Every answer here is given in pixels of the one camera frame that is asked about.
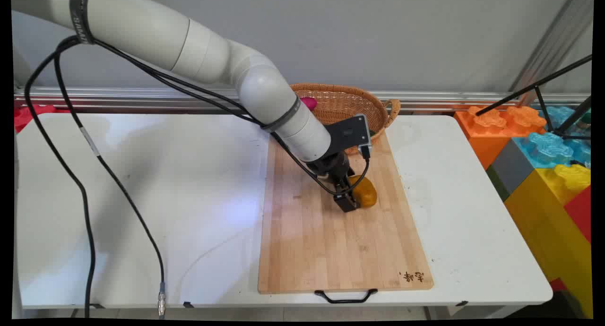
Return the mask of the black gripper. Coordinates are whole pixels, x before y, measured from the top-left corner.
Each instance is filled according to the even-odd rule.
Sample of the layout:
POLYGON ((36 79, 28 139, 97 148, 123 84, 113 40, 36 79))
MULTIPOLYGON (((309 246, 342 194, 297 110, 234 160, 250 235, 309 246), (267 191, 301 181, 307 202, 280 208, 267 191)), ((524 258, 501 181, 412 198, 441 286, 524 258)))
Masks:
POLYGON ((335 186, 334 201, 344 213, 360 208, 351 189, 349 177, 354 176, 349 158, 344 151, 309 162, 309 169, 318 177, 335 186))

